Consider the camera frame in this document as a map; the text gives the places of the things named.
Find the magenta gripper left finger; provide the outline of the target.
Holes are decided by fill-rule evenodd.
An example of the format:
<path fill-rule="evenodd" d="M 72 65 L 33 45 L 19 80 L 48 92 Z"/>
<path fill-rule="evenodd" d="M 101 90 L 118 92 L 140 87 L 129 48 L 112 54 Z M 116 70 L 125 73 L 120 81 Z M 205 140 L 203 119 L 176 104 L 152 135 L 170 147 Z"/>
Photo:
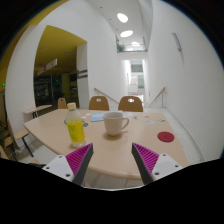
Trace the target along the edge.
<path fill-rule="evenodd" d="M 88 144 L 66 156 L 58 155 L 44 170 L 81 186 L 92 155 L 93 144 Z"/>

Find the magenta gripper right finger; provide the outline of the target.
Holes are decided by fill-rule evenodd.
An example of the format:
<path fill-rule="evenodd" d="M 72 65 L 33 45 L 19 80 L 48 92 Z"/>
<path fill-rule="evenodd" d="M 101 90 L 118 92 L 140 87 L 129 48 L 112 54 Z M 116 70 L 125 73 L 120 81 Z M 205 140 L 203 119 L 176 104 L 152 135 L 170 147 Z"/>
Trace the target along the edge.
<path fill-rule="evenodd" d="M 182 169 L 168 154 L 157 154 L 137 143 L 132 144 L 131 152 L 145 185 Z"/>

